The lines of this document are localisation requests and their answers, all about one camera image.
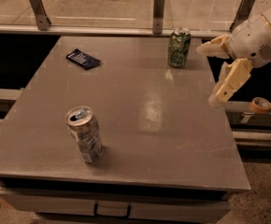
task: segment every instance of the can label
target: can label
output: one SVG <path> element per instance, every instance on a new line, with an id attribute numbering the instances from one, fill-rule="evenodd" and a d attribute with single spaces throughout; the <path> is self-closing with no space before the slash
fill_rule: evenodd
<path id="1" fill-rule="evenodd" d="M 104 148 L 93 111 L 88 106 L 78 106 L 71 109 L 65 119 L 84 161 L 97 161 L 102 156 Z"/>
<path id="2" fill-rule="evenodd" d="M 168 49 L 169 65 L 182 68 L 186 64 L 191 44 L 191 33 L 184 28 L 177 28 L 170 36 Z"/>

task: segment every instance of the table drawer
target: table drawer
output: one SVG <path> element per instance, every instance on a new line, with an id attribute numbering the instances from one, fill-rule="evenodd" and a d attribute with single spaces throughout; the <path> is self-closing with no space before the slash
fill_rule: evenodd
<path id="1" fill-rule="evenodd" d="M 47 189 L 0 188 L 0 197 L 20 211 L 80 215 L 128 220 L 161 220 L 181 222 L 217 222 L 229 210 L 228 202 L 175 199 L 170 202 L 142 197 L 134 202 L 128 196 L 59 191 Z"/>

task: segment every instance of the green can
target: green can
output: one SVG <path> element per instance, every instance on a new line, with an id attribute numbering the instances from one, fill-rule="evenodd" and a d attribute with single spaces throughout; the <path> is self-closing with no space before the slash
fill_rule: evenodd
<path id="1" fill-rule="evenodd" d="M 182 68 L 190 50 L 191 33 L 188 29 L 179 27 L 174 30 L 170 36 L 168 63 L 175 68 Z"/>

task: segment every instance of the table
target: table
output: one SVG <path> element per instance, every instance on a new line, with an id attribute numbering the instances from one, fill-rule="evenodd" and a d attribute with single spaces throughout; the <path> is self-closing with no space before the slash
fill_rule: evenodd
<path id="1" fill-rule="evenodd" d="M 39 223 L 219 220 L 250 184 L 224 111 L 207 104 L 199 44 L 175 69 L 168 37 L 62 36 L 0 125 L 0 196 Z M 83 70 L 65 58 L 73 49 L 102 65 Z M 64 121 L 78 105 L 100 125 L 96 163 L 83 162 Z"/>

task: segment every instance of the can lid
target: can lid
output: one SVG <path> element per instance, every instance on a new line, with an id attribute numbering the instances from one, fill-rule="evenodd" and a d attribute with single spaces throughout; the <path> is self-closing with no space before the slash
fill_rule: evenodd
<path id="1" fill-rule="evenodd" d="M 89 122 L 93 117 L 93 111 L 88 106 L 78 106 L 68 111 L 66 123 L 70 126 L 79 126 Z"/>
<path id="2" fill-rule="evenodd" d="M 183 27 L 178 27 L 178 28 L 175 28 L 174 33 L 176 35 L 189 35 L 190 34 L 190 30 L 185 29 Z"/>

